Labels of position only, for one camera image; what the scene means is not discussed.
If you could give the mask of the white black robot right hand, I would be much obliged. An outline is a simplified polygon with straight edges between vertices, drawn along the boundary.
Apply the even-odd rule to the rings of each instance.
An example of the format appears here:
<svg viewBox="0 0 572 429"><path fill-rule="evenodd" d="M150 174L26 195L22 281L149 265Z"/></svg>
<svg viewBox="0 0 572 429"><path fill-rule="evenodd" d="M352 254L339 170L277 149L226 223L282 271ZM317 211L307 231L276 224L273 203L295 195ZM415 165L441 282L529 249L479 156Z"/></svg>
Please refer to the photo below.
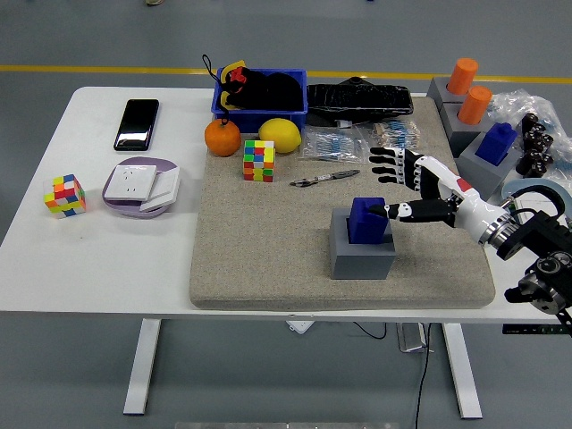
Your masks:
<svg viewBox="0 0 572 429"><path fill-rule="evenodd" d="M370 211L376 215L404 223L444 222L466 230L480 244L509 219L504 209L482 200L475 188L432 156L374 147L369 161L375 164L372 172L380 183L404 185L421 196L416 201L375 206Z"/></svg>

